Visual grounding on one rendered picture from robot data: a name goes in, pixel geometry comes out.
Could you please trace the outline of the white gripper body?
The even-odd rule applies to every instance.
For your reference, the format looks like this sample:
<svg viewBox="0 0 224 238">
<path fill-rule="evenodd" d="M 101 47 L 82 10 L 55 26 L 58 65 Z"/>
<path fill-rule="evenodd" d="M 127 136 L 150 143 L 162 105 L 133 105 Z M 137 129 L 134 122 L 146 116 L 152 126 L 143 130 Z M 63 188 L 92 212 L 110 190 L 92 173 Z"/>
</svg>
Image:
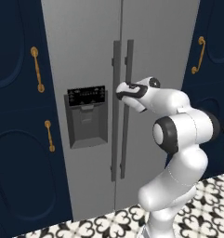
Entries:
<svg viewBox="0 0 224 238">
<path fill-rule="evenodd" d="M 142 98 L 131 98 L 128 96 L 123 96 L 122 102 L 133 108 L 136 112 L 145 112 L 147 108 L 142 104 Z"/>
</svg>

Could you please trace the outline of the plain grey fridge door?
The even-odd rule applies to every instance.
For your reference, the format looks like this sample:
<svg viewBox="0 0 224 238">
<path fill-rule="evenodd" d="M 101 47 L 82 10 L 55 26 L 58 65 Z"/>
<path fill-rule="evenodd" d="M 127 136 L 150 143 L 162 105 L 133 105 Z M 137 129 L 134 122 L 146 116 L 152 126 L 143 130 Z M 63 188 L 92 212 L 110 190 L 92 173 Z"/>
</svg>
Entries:
<svg viewBox="0 0 224 238">
<path fill-rule="evenodd" d="M 156 77 L 164 88 L 180 89 L 191 46 L 200 0 L 123 0 L 121 58 L 127 41 L 134 41 L 133 83 Z M 125 80 L 125 64 L 120 80 Z M 138 190 L 165 168 L 166 153 L 154 142 L 152 126 L 158 116 L 129 109 L 125 177 L 120 179 L 123 140 L 123 103 L 119 104 L 117 210 L 135 205 Z"/>
</svg>

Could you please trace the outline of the grey fridge door with dispenser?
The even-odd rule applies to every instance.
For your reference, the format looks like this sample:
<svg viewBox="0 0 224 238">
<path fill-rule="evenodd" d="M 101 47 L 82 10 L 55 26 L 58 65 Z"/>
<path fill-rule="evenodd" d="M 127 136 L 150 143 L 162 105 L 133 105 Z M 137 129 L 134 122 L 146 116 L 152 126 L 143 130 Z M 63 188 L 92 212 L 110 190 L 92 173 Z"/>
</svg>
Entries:
<svg viewBox="0 0 224 238">
<path fill-rule="evenodd" d="M 75 221 L 115 209 L 113 42 L 121 0 L 42 0 Z"/>
</svg>

